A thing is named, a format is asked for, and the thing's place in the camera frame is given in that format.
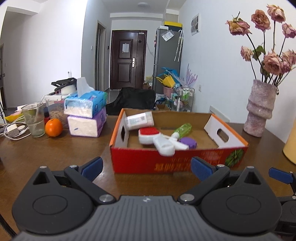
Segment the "purple gear lid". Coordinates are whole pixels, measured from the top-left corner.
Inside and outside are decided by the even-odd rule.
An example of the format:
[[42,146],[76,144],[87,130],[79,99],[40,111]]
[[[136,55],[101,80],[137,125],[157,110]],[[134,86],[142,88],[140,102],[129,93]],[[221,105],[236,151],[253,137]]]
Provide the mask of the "purple gear lid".
[[189,149],[196,149],[197,147],[197,142],[193,138],[183,137],[180,139],[180,142],[185,145],[188,145]]

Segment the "green spray bottle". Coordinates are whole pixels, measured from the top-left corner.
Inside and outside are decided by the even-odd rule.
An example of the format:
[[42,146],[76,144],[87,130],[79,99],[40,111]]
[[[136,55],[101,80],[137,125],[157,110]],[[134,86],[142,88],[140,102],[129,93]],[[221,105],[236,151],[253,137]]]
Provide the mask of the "green spray bottle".
[[192,125],[190,123],[185,123],[177,128],[169,137],[168,140],[174,145],[177,151],[186,151],[189,149],[188,145],[180,142],[180,139],[186,137],[191,132],[191,129]]

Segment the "white rectangular pill bottle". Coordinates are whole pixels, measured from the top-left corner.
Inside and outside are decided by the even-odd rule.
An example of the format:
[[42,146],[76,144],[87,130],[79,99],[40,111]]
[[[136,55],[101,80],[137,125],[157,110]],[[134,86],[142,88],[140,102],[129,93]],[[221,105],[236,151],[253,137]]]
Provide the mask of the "white rectangular pill bottle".
[[154,119],[151,111],[139,113],[125,118],[125,124],[129,131],[154,126]]

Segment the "yellow thermos jug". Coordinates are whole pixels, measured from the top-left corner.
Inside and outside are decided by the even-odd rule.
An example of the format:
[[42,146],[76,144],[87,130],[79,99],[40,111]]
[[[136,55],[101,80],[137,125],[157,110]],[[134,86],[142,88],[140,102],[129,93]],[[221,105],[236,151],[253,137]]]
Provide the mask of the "yellow thermos jug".
[[288,140],[283,148],[285,156],[294,164],[296,164],[296,120],[293,123]]

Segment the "red cardboard pumpkin box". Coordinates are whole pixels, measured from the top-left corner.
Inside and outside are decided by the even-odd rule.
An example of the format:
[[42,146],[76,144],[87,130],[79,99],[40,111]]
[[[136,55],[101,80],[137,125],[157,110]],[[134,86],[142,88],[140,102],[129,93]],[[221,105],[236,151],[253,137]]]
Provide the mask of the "red cardboard pumpkin box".
[[190,171],[193,157],[233,167],[249,144],[214,114],[123,108],[109,146],[115,173],[155,174]]

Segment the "orange fruit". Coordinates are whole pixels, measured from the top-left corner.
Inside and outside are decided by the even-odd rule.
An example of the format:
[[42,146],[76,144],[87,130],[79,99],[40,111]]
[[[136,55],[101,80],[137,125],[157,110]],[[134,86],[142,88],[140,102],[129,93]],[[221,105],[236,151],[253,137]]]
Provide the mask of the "orange fruit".
[[62,122],[57,119],[50,119],[45,125],[45,132],[49,137],[58,137],[63,132]]

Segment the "red and white brush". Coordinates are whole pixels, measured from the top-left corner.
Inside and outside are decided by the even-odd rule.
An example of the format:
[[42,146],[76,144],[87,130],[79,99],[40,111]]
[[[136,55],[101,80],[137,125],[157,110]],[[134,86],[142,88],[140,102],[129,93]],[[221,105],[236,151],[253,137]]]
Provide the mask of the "red and white brush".
[[138,130],[138,140],[142,145],[153,145],[154,138],[158,137],[161,133],[155,127],[145,127]]

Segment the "pink textured vase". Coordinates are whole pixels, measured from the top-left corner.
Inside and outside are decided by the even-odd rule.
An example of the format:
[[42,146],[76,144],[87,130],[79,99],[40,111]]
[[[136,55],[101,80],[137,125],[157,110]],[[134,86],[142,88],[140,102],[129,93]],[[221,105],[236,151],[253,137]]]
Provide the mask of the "pink textured vase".
[[272,84],[253,80],[246,109],[247,120],[243,130],[251,136],[260,138],[265,130],[266,121],[273,116],[277,87]]

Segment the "blue tissue pack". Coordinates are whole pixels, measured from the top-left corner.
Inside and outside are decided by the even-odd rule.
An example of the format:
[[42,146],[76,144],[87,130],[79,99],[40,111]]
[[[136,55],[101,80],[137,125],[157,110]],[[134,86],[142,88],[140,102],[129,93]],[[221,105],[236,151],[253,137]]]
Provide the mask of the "blue tissue pack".
[[85,77],[77,79],[76,87],[64,100],[64,114],[93,118],[106,106],[107,93],[89,86]]

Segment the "clear drinking glass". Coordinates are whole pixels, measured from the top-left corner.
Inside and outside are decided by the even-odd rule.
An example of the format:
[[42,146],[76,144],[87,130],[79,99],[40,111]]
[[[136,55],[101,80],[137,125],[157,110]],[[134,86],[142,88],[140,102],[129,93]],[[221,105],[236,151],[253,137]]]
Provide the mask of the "clear drinking glass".
[[39,138],[45,134],[44,106],[42,102],[27,104],[21,108],[25,122],[32,137]]

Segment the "black bag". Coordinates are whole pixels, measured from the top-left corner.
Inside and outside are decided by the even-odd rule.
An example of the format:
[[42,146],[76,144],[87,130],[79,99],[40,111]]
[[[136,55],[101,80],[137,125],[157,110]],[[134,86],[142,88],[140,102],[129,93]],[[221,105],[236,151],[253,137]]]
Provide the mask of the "black bag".
[[153,89],[124,87],[116,99],[106,105],[107,115],[119,115],[123,108],[154,109],[156,93]]

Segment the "dried pink roses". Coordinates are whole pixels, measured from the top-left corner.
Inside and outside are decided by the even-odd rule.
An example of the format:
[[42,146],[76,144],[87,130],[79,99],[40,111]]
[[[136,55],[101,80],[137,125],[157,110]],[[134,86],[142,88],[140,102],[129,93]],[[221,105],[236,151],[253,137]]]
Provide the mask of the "dried pink roses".
[[288,39],[295,39],[295,28],[286,22],[284,10],[277,5],[268,4],[267,11],[257,9],[251,15],[255,29],[263,35],[262,43],[255,45],[251,38],[251,26],[240,15],[226,21],[229,33],[233,36],[245,36],[251,47],[242,46],[242,59],[251,64],[254,77],[257,77],[253,62],[260,68],[259,80],[278,87],[295,70],[295,51],[284,50]]

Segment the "grey refrigerator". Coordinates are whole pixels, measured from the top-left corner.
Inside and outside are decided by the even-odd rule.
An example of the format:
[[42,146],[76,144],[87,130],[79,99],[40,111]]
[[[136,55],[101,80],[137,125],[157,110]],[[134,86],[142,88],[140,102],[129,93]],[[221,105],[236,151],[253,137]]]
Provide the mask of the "grey refrigerator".
[[163,85],[156,79],[164,73],[163,67],[176,70],[180,73],[181,58],[179,54],[175,59],[180,33],[178,31],[164,30],[160,27],[156,30],[154,45],[154,71],[152,88],[157,94],[163,94]]

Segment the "dark brown door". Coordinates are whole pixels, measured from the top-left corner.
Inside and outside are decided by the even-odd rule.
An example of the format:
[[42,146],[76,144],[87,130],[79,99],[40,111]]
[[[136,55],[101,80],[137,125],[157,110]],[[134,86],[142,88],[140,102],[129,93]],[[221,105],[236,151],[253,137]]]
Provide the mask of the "dark brown door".
[[110,88],[142,88],[147,49],[146,30],[113,30],[111,35]]

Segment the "yellow box on refrigerator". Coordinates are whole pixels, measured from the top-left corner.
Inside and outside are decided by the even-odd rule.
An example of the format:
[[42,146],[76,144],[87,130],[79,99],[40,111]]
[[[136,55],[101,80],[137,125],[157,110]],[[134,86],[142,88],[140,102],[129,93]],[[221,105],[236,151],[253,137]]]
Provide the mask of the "yellow box on refrigerator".
[[168,27],[174,27],[174,28],[182,28],[183,25],[181,23],[177,22],[171,22],[171,21],[164,21],[164,25]]

